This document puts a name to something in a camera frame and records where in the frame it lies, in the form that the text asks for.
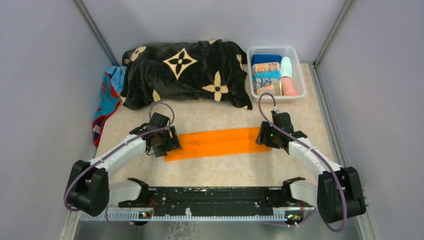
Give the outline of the pink panda towel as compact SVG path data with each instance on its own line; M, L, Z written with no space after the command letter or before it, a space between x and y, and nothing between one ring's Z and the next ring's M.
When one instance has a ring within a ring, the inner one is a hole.
M293 80L288 77L282 77L281 78L281 91L284 96L297 96L298 93L294 88Z

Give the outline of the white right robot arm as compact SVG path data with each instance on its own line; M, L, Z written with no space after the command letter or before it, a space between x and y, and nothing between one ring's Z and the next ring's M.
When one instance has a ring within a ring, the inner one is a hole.
M303 177L284 182L281 199L287 206L303 201L316 207L327 224L366 213L361 179L354 167L343 167L320 152L302 131L295 131L289 113L272 110L272 123L263 121L256 142L281 149L313 175L316 183Z

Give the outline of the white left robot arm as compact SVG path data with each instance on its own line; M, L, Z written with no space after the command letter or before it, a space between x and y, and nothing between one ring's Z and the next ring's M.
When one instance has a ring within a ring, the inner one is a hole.
M71 168L63 196L70 211L96 217L107 207L131 201L138 207L149 203L148 184L136 178L110 183L110 179L135 157L153 151L156 157L181 147L174 117L153 113L149 122L129 132L115 147L89 161L78 160Z

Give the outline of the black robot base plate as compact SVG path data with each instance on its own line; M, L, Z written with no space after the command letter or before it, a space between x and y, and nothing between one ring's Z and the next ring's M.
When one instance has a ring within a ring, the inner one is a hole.
M149 187L120 208L147 208L155 217L270 217L276 209L300 211L307 203L290 198L282 187Z

